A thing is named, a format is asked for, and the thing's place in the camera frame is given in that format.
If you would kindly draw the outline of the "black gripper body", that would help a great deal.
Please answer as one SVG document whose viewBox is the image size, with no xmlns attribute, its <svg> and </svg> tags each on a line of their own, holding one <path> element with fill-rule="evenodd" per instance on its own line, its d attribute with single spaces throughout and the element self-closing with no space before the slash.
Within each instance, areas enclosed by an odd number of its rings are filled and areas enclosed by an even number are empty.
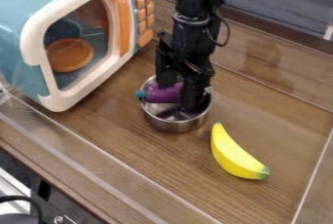
<svg viewBox="0 0 333 224">
<path fill-rule="evenodd" d="M 172 31 L 159 32 L 157 48 L 175 54 L 181 76 L 192 74 L 212 76 L 209 56 L 216 46 L 219 20 L 213 15 L 204 15 L 201 18 L 173 15 L 171 19 Z"/>
</svg>

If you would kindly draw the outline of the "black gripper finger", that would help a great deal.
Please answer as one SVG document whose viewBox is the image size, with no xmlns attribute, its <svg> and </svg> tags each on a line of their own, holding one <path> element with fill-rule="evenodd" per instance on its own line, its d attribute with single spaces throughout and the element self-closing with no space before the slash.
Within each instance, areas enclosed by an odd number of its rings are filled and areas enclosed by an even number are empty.
<svg viewBox="0 0 333 224">
<path fill-rule="evenodd" d="M 183 76 L 177 71 L 177 60 L 172 52 L 156 48 L 156 82 L 160 89 L 165 89 L 173 84 L 183 81 Z"/>
<path fill-rule="evenodd" d="M 183 88 L 177 107 L 181 111 L 197 111 L 204 107 L 212 92 L 211 76 L 207 74 L 188 75 L 183 79 Z"/>
</svg>

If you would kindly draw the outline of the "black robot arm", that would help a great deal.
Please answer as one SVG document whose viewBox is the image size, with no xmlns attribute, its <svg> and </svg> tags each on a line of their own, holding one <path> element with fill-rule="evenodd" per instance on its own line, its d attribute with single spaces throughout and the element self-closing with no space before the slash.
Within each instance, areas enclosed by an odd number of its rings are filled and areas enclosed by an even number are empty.
<svg viewBox="0 0 333 224">
<path fill-rule="evenodd" d="M 156 81 L 161 89 L 181 78 L 183 88 L 177 108 L 199 110 L 211 95 L 213 67 L 209 56 L 217 43 L 217 32 L 223 18 L 217 7 L 224 0 L 175 0 L 172 32 L 160 31 L 156 48 Z"/>
</svg>

